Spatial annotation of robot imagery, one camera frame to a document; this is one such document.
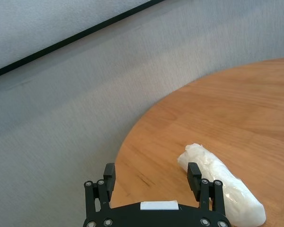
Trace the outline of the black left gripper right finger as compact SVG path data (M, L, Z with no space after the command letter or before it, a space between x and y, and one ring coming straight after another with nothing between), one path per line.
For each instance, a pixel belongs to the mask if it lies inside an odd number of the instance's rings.
M210 182L202 178L197 163L189 162L187 167L187 180L195 199L199 202L199 208L209 210L209 200L212 201L212 211L225 216L225 205L223 197L223 183L220 180Z

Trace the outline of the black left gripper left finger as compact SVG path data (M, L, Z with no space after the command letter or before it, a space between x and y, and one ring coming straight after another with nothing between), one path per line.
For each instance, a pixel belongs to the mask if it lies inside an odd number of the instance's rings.
M86 220L92 220L96 213L95 199L99 199L100 210L105 211L110 209L110 201L115 186L115 164L107 163L103 178L96 183L86 181L85 189L85 207Z

